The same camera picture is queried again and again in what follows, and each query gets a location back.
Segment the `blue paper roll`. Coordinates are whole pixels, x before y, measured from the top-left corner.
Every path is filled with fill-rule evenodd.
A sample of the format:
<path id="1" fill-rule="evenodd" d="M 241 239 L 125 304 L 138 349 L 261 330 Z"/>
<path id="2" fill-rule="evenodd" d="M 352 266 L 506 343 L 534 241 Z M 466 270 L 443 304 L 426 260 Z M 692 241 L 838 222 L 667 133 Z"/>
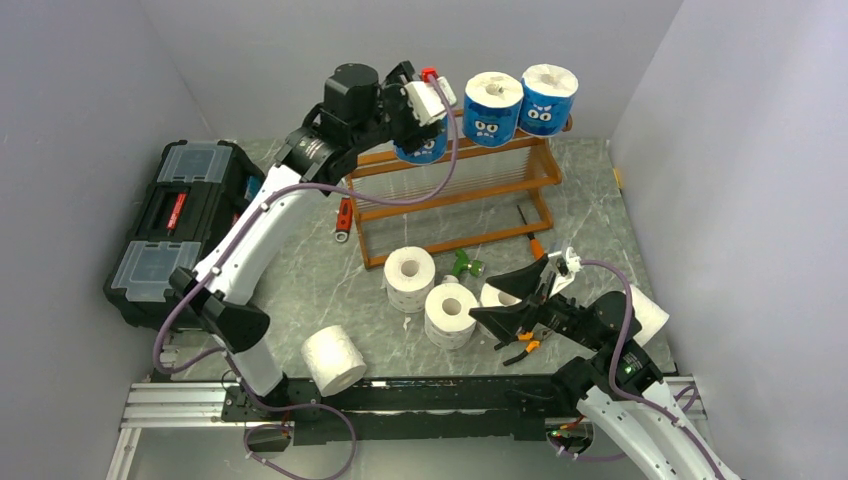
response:
<path id="1" fill-rule="evenodd" d="M 579 88 L 577 77 L 568 69 L 536 64 L 522 74 L 524 98 L 518 128 L 535 137 L 551 137 L 567 124 Z"/>
<path id="2" fill-rule="evenodd" d="M 515 134 L 524 99 L 521 83 L 502 72 L 481 72 L 468 80 L 464 91 L 462 128 L 474 144 L 497 148 Z"/>
<path id="3" fill-rule="evenodd" d="M 448 133 L 442 132 L 411 153 L 404 151 L 396 142 L 393 142 L 392 146 L 395 156 L 399 160 L 412 165 L 429 165 L 445 155 L 448 146 Z"/>

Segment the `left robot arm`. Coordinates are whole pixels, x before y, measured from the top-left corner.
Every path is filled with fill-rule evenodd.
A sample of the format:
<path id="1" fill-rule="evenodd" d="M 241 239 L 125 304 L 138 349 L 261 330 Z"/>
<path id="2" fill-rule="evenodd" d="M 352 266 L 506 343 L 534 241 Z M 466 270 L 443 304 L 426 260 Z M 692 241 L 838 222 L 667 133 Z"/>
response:
<path id="1" fill-rule="evenodd" d="M 216 352 L 249 393 L 248 407 L 264 420 L 279 417 L 290 403 L 288 378 L 267 343 L 270 317 L 251 302 L 258 280 L 315 203 L 332 192 L 368 197 L 340 185 L 362 153 L 388 142 L 413 153 L 447 128 L 457 135 L 456 104 L 449 81 L 433 68 L 415 71 L 403 61 L 381 77 L 368 65 L 338 66 L 235 225 L 196 266 L 171 274 L 176 303 L 154 342 L 155 368 L 181 372 L 160 355 L 166 333 L 187 312 L 217 341 Z"/>

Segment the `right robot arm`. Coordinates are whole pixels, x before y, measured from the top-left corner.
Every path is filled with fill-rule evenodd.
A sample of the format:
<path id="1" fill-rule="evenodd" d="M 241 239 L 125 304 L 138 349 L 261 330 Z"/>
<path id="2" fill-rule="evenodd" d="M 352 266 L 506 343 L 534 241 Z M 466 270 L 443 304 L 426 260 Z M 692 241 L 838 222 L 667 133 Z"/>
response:
<path id="1" fill-rule="evenodd" d="M 562 296 L 582 267 L 601 267 L 622 284 L 588 306 Z M 508 306 L 476 307 L 470 316 L 501 345 L 516 342 L 537 326 L 592 351 L 551 374 L 538 393 L 512 390 L 512 398 L 579 413 L 603 430 L 651 479 L 734 479 L 736 473 L 712 450 L 679 406 L 644 348 L 626 275 L 600 260 L 544 254 L 534 263 L 486 279 L 512 297 Z"/>

